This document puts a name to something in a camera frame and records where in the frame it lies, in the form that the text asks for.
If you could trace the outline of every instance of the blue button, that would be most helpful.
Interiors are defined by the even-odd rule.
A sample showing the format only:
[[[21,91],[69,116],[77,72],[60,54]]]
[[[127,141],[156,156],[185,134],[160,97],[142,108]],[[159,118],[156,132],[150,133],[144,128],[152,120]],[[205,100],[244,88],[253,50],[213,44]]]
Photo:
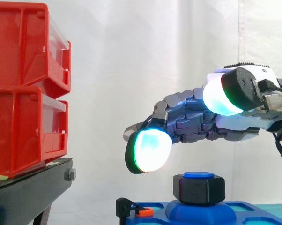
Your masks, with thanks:
[[[212,178],[215,174],[212,172],[185,172],[183,177],[193,179]]]

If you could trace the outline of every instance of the red storage bin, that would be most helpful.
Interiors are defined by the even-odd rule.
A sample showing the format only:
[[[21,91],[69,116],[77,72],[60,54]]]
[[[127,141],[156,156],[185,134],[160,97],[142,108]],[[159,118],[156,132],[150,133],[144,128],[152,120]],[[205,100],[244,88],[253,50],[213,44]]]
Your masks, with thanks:
[[[68,104],[36,86],[0,86],[0,175],[38,169],[67,153]]]
[[[52,98],[69,93],[70,49],[45,4],[0,2],[0,85],[36,85]]]

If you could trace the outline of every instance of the black knob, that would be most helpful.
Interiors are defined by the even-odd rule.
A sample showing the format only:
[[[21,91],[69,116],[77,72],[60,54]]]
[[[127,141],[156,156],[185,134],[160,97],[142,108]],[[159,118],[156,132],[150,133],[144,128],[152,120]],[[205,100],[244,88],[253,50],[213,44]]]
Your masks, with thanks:
[[[173,177],[173,194],[185,204],[212,205],[225,199],[225,181],[209,172],[186,172]]]

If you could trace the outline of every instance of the green light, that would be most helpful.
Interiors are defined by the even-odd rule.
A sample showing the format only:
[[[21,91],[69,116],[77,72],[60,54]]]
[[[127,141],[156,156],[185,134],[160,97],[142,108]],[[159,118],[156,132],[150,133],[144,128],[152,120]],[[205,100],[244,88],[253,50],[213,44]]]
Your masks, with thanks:
[[[206,85],[203,90],[203,101],[209,110],[219,115],[232,116],[243,112],[226,97],[221,77],[215,78]]]
[[[143,172],[161,168],[168,159],[172,139],[166,132],[158,129],[141,131],[134,147],[134,161]]]

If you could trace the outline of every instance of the metal bolt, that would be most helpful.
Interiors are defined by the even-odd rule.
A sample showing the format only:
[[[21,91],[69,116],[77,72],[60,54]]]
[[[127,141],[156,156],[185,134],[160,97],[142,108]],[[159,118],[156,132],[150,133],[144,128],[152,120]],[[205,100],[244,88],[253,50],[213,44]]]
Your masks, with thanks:
[[[67,181],[74,181],[76,178],[76,169],[67,169],[64,174],[64,179]]]

